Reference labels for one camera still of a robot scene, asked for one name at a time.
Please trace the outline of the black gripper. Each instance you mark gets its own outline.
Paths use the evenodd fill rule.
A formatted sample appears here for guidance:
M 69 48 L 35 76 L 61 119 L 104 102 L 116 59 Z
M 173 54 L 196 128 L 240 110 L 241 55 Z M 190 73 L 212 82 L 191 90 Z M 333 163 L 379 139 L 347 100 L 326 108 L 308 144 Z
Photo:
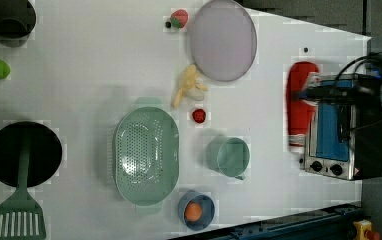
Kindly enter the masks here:
M 310 73 L 300 90 L 292 91 L 292 101 L 311 104 L 363 104 L 380 97 L 381 79 L 367 74 L 335 75 Z

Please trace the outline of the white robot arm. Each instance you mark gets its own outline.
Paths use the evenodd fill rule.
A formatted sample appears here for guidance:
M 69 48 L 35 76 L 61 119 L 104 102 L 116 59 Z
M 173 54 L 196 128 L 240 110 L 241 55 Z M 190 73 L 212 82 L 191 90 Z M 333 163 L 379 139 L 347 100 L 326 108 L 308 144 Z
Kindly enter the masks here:
M 291 84 L 291 89 L 286 90 L 286 101 L 310 106 L 354 106 L 358 110 L 382 114 L 382 76 L 379 71 L 341 75 L 311 71 Z

